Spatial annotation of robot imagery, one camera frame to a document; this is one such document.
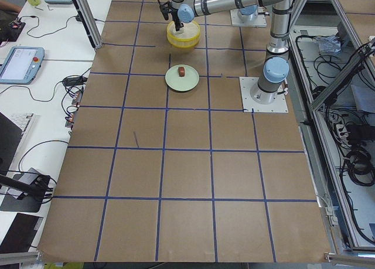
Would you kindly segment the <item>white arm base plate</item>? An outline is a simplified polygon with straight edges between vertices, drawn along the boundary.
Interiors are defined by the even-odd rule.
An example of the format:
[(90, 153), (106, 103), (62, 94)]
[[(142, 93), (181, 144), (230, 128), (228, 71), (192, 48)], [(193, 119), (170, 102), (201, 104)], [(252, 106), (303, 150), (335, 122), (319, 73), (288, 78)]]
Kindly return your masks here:
[(263, 8), (251, 15), (243, 15), (238, 9), (230, 11), (231, 25), (238, 27), (265, 28), (267, 26)]
[(258, 77), (239, 77), (243, 111), (246, 113), (288, 113), (282, 86), (274, 93), (258, 87)]

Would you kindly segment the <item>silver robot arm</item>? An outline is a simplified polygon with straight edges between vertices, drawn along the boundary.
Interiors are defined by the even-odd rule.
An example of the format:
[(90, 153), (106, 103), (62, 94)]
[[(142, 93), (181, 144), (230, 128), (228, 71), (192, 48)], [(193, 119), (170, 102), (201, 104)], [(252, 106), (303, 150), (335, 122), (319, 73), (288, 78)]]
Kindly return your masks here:
[(159, 9), (164, 19), (172, 19), (175, 29), (179, 30), (199, 16), (253, 6), (271, 6), (270, 40), (266, 47), (266, 59), (257, 84), (250, 90), (255, 102), (268, 105), (274, 102), (279, 86), (289, 73), (289, 34), (305, 2), (306, 0), (169, 0), (159, 3)]
[(238, 14), (238, 17), (243, 22), (255, 21), (258, 17), (258, 6), (257, 5), (246, 6), (244, 8), (239, 9), (237, 14)]

